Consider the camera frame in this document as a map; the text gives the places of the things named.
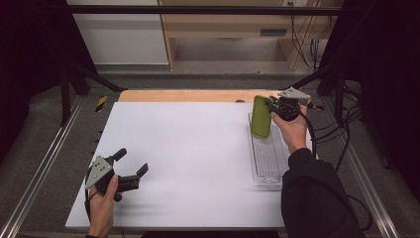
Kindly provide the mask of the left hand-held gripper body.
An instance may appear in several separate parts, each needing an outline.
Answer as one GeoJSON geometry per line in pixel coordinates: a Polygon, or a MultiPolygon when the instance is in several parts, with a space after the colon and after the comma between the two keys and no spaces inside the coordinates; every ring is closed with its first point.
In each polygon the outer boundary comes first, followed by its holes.
{"type": "MultiPolygon", "coordinates": [[[[115,161],[112,156],[108,158],[97,156],[87,172],[85,189],[89,190],[91,187],[95,186],[97,191],[104,195],[111,178],[115,175],[113,169],[114,163],[115,161]]],[[[114,200],[116,202],[122,200],[122,192],[138,189],[140,178],[138,178],[136,174],[126,177],[118,176],[118,182],[117,192],[114,195],[114,200]]]]}

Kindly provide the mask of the clear plastic packaging box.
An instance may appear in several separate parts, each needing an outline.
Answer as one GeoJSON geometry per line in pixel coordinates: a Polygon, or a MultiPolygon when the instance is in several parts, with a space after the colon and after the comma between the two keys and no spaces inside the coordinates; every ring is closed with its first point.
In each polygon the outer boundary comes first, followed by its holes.
{"type": "Polygon", "coordinates": [[[270,122],[269,135],[261,138],[248,126],[251,168],[254,185],[263,189],[282,188],[282,177],[288,170],[287,147],[282,144],[279,128],[270,122]]]}

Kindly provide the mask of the person's left hand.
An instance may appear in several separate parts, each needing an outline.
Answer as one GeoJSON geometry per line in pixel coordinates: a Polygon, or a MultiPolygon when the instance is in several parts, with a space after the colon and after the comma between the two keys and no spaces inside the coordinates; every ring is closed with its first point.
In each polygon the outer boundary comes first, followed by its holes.
{"type": "Polygon", "coordinates": [[[90,227],[87,235],[108,238],[114,223],[114,195],[117,188],[117,176],[111,178],[104,195],[101,195],[95,186],[90,188],[90,227]]]}

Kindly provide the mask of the aluminium rail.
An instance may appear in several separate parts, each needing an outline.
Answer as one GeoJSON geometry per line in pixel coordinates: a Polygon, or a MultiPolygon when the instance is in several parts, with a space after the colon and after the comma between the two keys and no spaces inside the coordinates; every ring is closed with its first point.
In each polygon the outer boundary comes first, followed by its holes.
{"type": "Polygon", "coordinates": [[[358,105],[349,106],[348,110],[339,112],[341,119],[335,115],[335,104],[332,99],[322,97],[326,112],[332,120],[344,126],[345,132],[338,136],[340,144],[343,147],[344,156],[347,158],[348,164],[356,178],[359,188],[363,194],[366,205],[372,219],[374,220],[382,238],[400,238],[393,221],[391,220],[379,194],[374,187],[367,170],[362,164],[355,147],[351,143],[350,136],[350,119],[351,114],[359,110],[358,105]]]}
{"type": "Polygon", "coordinates": [[[76,96],[70,108],[70,114],[67,121],[59,127],[57,133],[52,140],[48,150],[46,151],[40,165],[33,175],[29,185],[20,198],[13,213],[0,230],[0,238],[15,238],[21,228],[29,210],[31,209],[51,167],[72,127],[80,107],[85,100],[85,96],[76,96]]]}

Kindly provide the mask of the black metal crossbar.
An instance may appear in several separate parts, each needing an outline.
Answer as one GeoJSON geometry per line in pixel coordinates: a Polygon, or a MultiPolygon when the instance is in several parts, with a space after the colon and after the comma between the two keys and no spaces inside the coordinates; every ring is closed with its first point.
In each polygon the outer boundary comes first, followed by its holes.
{"type": "Polygon", "coordinates": [[[73,14],[295,15],[340,16],[342,8],[241,6],[106,6],[68,5],[73,14]]]}

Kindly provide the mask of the yellow black tape strip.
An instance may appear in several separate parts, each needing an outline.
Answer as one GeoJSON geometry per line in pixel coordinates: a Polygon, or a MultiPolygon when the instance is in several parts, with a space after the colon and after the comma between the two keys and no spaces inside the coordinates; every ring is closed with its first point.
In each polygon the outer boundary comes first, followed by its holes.
{"type": "Polygon", "coordinates": [[[108,96],[101,96],[98,100],[97,106],[95,108],[95,112],[101,112],[105,102],[107,101],[108,96]]]}
{"type": "Polygon", "coordinates": [[[307,108],[308,109],[314,109],[314,110],[318,110],[318,111],[323,111],[323,110],[325,110],[325,108],[324,108],[324,106],[320,106],[320,105],[315,105],[313,102],[312,102],[312,99],[307,99],[307,108]]]}

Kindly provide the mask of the person's right hand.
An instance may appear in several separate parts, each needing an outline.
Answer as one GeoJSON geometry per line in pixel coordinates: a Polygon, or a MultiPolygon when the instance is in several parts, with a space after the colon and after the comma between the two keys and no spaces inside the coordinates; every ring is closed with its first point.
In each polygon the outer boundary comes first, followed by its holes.
{"type": "Polygon", "coordinates": [[[282,138],[288,147],[290,154],[293,154],[299,149],[307,147],[306,144],[306,131],[307,122],[305,116],[307,114],[307,107],[300,107],[301,115],[293,121],[284,121],[276,113],[271,112],[270,116],[272,121],[279,127],[282,138]]]}

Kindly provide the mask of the wooden table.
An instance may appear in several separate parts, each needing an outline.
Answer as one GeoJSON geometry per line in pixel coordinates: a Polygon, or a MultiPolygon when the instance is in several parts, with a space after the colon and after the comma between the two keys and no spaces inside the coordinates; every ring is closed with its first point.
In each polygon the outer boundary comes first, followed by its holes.
{"type": "Polygon", "coordinates": [[[119,102],[252,102],[256,95],[276,96],[278,90],[142,89],[125,90],[119,102]]]}

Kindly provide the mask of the white cabinet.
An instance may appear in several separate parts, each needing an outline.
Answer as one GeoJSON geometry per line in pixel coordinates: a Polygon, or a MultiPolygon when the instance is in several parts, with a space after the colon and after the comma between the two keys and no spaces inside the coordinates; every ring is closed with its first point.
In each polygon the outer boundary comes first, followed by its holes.
{"type": "Polygon", "coordinates": [[[168,64],[159,14],[74,14],[96,65],[168,64]]]}

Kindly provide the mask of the black metal frame strut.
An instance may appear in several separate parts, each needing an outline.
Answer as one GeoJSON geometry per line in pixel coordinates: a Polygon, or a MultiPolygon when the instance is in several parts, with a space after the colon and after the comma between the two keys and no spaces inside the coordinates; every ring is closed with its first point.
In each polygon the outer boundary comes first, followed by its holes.
{"type": "Polygon", "coordinates": [[[80,64],[65,66],[60,75],[60,95],[61,95],[61,126],[64,126],[70,118],[70,97],[69,87],[72,86],[77,95],[87,95],[90,87],[86,82],[86,78],[93,79],[95,82],[111,89],[114,92],[123,92],[125,88],[118,86],[97,72],[87,69],[80,64]]]}
{"type": "Polygon", "coordinates": [[[303,79],[293,83],[291,88],[299,89],[315,79],[320,80],[317,88],[319,96],[328,96],[332,90],[335,90],[334,118],[340,126],[343,126],[345,79],[342,67],[337,63],[328,63],[303,79]]]}

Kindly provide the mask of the black curtain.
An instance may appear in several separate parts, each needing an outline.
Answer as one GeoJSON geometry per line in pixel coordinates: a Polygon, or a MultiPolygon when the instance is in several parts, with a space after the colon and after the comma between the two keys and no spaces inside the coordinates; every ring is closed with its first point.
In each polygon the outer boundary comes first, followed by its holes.
{"type": "Polygon", "coordinates": [[[47,31],[57,34],[71,60],[95,68],[73,16],[42,10],[66,4],[66,0],[0,0],[0,162],[24,125],[31,98],[59,85],[60,62],[47,31]]]}
{"type": "Polygon", "coordinates": [[[341,59],[344,78],[362,87],[362,105],[387,155],[420,201],[420,0],[344,0],[321,61],[341,59]]]}

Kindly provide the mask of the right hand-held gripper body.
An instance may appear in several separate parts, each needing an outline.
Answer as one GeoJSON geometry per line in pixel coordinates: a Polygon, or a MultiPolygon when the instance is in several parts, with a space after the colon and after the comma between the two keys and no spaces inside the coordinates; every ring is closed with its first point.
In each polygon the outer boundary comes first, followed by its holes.
{"type": "Polygon", "coordinates": [[[270,105],[275,107],[274,113],[286,122],[295,120],[300,115],[300,103],[307,103],[307,99],[311,99],[309,94],[293,87],[280,90],[275,97],[278,102],[270,105]]]}

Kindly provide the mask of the wooden desk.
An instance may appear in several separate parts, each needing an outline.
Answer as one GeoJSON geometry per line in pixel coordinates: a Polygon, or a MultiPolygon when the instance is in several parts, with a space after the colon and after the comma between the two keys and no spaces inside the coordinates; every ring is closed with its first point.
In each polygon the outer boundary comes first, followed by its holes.
{"type": "MultiPolygon", "coordinates": [[[[157,0],[160,6],[341,7],[344,0],[157,0]]],[[[291,70],[305,60],[312,39],[327,39],[334,16],[162,14],[169,64],[181,39],[275,39],[291,70]]]]}

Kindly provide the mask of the white board sheet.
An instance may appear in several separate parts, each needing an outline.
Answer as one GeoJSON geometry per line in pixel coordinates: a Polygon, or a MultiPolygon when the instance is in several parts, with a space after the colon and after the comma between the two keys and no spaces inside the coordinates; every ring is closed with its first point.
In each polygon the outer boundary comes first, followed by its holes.
{"type": "Polygon", "coordinates": [[[128,230],[275,230],[281,190],[256,187],[249,103],[117,102],[96,153],[125,148],[116,174],[149,170],[124,193],[114,224],[128,230]]]}

